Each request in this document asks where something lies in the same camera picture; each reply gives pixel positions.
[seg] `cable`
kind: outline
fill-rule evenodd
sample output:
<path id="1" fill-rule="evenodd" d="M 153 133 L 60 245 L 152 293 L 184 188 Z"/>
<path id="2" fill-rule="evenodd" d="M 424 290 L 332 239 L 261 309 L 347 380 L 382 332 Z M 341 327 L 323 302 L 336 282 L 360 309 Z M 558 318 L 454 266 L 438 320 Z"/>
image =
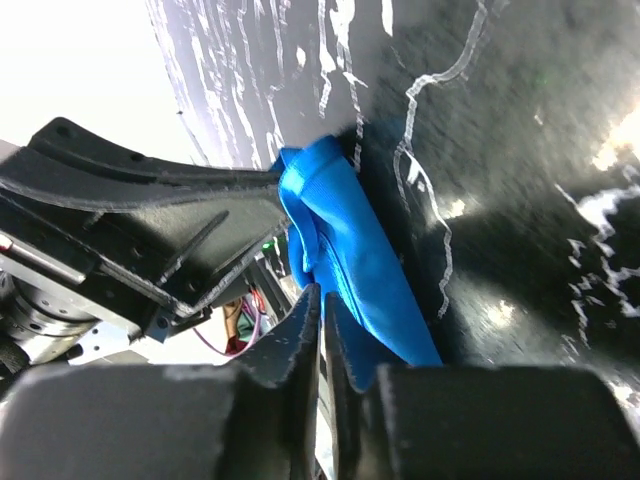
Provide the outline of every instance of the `cable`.
<path id="1" fill-rule="evenodd" d="M 202 335 L 202 333 L 200 333 L 200 331 L 198 330 L 197 327 L 193 327 L 193 332 L 196 334 L 196 336 L 200 339 L 200 341 L 210 350 L 213 350 L 215 353 L 217 353 L 218 355 L 222 355 L 225 358 L 228 358 L 229 360 L 236 358 L 239 355 L 242 355 L 244 352 L 246 352 L 250 347 L 252 347 L 257 341 L 258 341 L 258 337 L 260 335 L 260 321 L 258 318 L 256 318 L 256 316 L 253 314 L 253 312 L 251 312 L 251 308 L 249 307 L 249 303 L 243 298 L 242 299 L 242 311 L 244 313 L 246 313 L 247 315 L 249 315 L 252 319 L 253 319 L 253 333 L 251 334 L 251 338 L 249 339 L 249 341 L 247 342 L 247 345 L 242 349 L 241 352 L 238 353 L 225 353 L 225 352 L 221 352 L 220 350 L 218 350 L 216 347 L 214 347 L 211 342 L 209 342 L 209 340 L 207 340 L 206 338 L 204 338 L 204 336 Z"/>

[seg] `black metal bracket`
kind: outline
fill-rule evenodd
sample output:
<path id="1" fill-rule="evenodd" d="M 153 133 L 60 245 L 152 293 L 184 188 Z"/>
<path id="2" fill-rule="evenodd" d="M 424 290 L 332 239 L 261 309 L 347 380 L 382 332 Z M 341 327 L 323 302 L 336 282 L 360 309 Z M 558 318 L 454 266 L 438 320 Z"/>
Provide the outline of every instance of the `black metal bracket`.
<path id="1" fill-rule="evenodd" d="M 0 158 L 0 268 L 131 338 L 159 311 L 168 335 L 198 317 L 287 223 L 276 173 L 146 157 L 63 118 Z"/>

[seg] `blue fabric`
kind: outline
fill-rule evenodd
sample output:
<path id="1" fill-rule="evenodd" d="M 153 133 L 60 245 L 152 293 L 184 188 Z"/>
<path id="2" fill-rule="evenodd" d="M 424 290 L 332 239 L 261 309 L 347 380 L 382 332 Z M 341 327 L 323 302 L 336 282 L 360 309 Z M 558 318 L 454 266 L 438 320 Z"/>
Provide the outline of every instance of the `blue fabric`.
<path id="1" fill-rule="evenodd" d="M 337 140 L 284 148 L 280 200 L 291 218 L 289 260 L 300 287 L 337 292 L 356 321 L 411 365 L 440 357 L 400 262 Z"/>

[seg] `red wire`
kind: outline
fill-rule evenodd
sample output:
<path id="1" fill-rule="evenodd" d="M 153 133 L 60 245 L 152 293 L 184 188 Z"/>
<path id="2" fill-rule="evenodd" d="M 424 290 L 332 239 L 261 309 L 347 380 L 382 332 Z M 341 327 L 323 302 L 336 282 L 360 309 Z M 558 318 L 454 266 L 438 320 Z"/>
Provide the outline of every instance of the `red wire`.
<path id="1" fill-rule="evenodd" d="M 261 313 L 262 315 L 266 315 L 267 307 L 264 303 L 264 298 L 262 298 L 262 295 L 260 295 L 260 292 L 258 292 L 258 290 L 256 289 L 252 289 L 251 294 L 257 300 L 259 313 Z"/>
<path id="2" fill-rule="evenodd" d="M 218 353 L 220 355 L 224 355 L 225 357 L 229 356 L 228 353 L 221 352 L 216 347 L 211 345 L 211 343 L 209 343 L 209 340 L 204 338 L 204 336 L 202 336 L 202 334 L 198 331 L 198 329 L 196 327 L 193 327 L 193 333 L 195 333 L 197 335 L 197 337 L 200 339 L 200 341 L 202 341 L 202 343 L 204 343 L 207 347 L 209 347 L 210 350 L 213 350 L 214 352 L 216 352 L 216 353 Z"/>

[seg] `black plastic part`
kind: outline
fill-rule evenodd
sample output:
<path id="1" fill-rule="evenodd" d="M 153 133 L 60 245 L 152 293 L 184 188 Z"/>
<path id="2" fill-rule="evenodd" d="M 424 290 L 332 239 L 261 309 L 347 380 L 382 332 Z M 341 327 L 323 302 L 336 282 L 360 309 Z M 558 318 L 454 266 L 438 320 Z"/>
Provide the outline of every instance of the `black plastic part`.
<path id="1" fill-rule="evenodd" d="M 1 268 L 86 297 L 131 337 L 158 308 L 199 316 L 287 223 L 277 173 L 145 157 L 63 118 L 0 156 L 0 233 L 30 252 Z"/>
<path id="2" fill-rule="evenodd" d="M 633 434 L 595 375 L 410 368 L 339 298 L 325 313 L 338 480 L 640 478 Z M 0 478 L 310 479 L 319 319 L 310 286 L 223 367 L 32 369 L 2 426 Z"/>

